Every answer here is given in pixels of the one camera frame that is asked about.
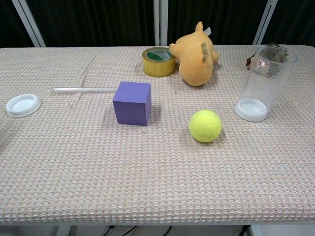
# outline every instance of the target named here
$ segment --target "black curtain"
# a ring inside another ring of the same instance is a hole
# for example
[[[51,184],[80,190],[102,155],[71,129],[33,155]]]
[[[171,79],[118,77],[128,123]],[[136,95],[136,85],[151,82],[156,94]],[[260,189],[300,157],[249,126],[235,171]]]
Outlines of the black curtain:
[[[27,0],[47,47],[154,45],[153,0]]]
[[[252,44],[267,0],[169,0],[168,44],[194,32],[198,21],[214,44]]]
[[[315,0],[278,0],[262,40],[271,42],[315,47]]]
[[[0,48],[34,47],[11,0],[0,0]]]

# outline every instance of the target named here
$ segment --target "cable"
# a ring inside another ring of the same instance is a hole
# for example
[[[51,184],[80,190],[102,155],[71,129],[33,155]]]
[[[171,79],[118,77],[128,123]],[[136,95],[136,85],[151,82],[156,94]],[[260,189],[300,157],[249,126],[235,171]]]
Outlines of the cable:
[[[129,230],[127,233],[124,233],[122,236],[125,236],[127,234],[129,234],[131,231],[133,231],[137,226],[133,226],[133,228],[131,230]]]
[[[107,230],[106,233],[104,234],[104,236],[106,236],[106,235],[108,234],[108,232],[109,232],[112,228],[114,228],[114,226],[113,226],[113,225],[110,225],[109,228],[108,228],[108,230]]]
[[[240,232],[240,234],[238,236],[243,236],[244,233],[246,232],[246,230],[248,230],[248,228],[250,227],[250,225],[244,225],[242,228],[242,231]]]
[[[168,234],[168,232],[171,230],[171,228],[172,228],[172,226],[170,226],[170,227],[168,228],[168,230],[166,231],[166,233],[165,233],[163,236],[166,236],[166,235]]]

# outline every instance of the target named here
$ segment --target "packing tape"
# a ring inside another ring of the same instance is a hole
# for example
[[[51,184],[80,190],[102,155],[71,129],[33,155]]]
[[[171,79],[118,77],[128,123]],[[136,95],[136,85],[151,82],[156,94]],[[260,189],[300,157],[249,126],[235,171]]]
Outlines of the packing tape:
[[[167,48],[148,48],[142,53],[143,71],[153,77],[164,77],[175,70],[175,57]]]

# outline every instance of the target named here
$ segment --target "plastic cup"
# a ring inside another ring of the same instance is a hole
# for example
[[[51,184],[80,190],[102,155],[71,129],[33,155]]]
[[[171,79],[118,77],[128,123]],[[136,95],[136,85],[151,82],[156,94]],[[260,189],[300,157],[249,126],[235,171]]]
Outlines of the plastic cup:
[[[297,55],[286,48],[258,48],[235,105],[236,113],[248,121],[264,120],[296,62]]]

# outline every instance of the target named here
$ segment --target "foam cube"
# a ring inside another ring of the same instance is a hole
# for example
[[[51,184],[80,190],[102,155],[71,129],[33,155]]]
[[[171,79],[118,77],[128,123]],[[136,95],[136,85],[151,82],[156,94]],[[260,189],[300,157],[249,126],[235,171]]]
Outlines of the foam cube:
[[[151,111],[151,85],[122,81],[113,104],[119,124],[147,125]]]

